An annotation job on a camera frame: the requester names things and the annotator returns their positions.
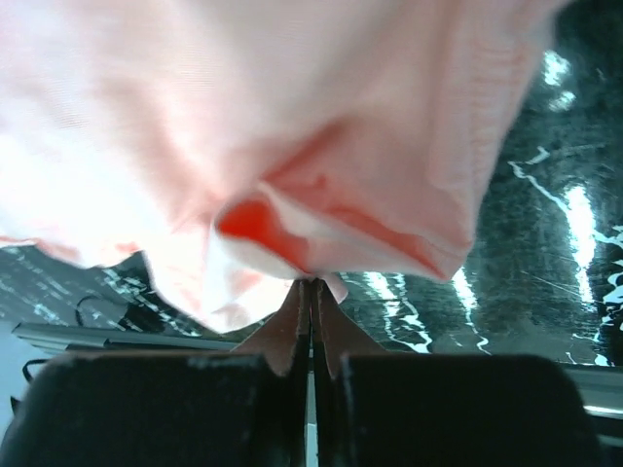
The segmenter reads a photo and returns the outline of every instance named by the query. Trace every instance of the pink cloth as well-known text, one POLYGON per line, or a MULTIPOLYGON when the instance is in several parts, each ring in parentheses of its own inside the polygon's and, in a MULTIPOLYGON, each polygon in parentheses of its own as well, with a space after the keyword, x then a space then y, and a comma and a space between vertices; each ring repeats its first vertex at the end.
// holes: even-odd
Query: pink cloth
POLYGON ((448 279, 564 3, 5 0, 0 243, 143 251, 219 332, 295 277, 448 279))

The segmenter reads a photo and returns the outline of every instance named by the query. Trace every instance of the towel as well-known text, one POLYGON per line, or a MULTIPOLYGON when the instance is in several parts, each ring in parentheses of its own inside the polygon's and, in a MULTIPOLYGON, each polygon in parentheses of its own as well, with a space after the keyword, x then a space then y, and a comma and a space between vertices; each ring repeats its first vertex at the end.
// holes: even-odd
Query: towel
POLYGON ((449 279, 565 0, 0 3, 0 245, 142 252, 228 332, 292 279, 449 279))

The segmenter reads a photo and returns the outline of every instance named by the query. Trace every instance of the marble surface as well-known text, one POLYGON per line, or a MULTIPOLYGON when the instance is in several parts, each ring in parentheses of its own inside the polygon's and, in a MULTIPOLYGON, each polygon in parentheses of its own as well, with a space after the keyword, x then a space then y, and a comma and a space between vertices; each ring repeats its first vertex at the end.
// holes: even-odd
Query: marble surface
MULTIPOLYGON (((343 274, 345 312, 393 350, 623 366, 621 51, 623 2, 567 8, 503 146, 465 266, 446 284, 343 274)), ((96 298, 81 304, 85 326, 214 338, 158 298, 140 256, 81 270, 34 248, 0 251, 0 317, 74 325, 86 296, 96 298)))

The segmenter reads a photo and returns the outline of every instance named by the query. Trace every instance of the dark countertop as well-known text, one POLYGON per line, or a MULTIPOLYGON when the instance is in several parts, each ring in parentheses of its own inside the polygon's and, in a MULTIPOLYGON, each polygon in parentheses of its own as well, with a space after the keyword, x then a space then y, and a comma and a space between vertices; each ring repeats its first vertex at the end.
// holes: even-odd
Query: dark countertop
MULTIPOLYGON (((623 3, 583 0, 558 24, 453 281, 344 275, 346 313, 386 347, 623 366, 623 3)), ((86 296, 104 299, 82 303, 88 327, 215 338, 154 294, 140 256, 82 270, 0 251, 0 317, 75 325, 86 296)))

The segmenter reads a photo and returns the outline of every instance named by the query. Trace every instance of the fabric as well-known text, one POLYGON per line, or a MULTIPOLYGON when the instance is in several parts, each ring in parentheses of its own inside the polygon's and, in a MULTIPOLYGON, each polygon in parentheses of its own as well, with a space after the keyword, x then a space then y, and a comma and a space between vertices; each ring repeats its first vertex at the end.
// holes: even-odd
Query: fabric
POLYGON ((448 279, 564 0, 0 3, 0 244, 142 251, 226 332, 295 277, 448 279))

